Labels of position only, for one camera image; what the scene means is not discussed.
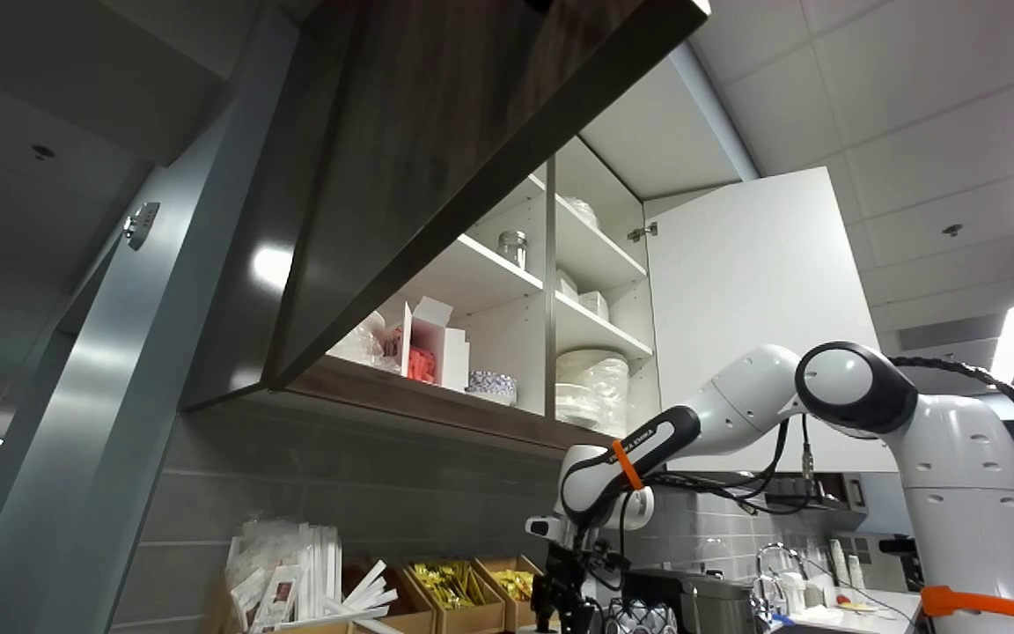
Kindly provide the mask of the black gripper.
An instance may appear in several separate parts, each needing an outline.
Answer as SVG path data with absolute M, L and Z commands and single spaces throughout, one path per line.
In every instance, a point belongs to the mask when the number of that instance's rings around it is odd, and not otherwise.
M 536 634 L 611 634 L 622 610 L 626 560 L 604 541 L 572 541 L 563 518 L 526 521 L 547 541 L 547 565 L 533 581 Z

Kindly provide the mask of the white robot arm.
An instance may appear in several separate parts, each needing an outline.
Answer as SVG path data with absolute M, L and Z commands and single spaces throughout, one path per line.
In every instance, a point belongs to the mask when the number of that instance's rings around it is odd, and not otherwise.
M 626 560 L 596 538 L 602 528 L 626 532 L 630 502 L 650 499 L 660 487 L 693 489 L 693 476 L 673 469 L 677 458 L 743 452 L 795 413 L 882 435 L 902 430 L 914 406 L 913 379 L 866 345 L 819 341 L 811 351 L 756 345 L 626 435 L 572 445 L 557 473 L 551 509 L 526 521 L 549 541 L 533 589 L 540 634 L 592 634 L 602 624 L 604 601 L 583 586 L 617 595 Z

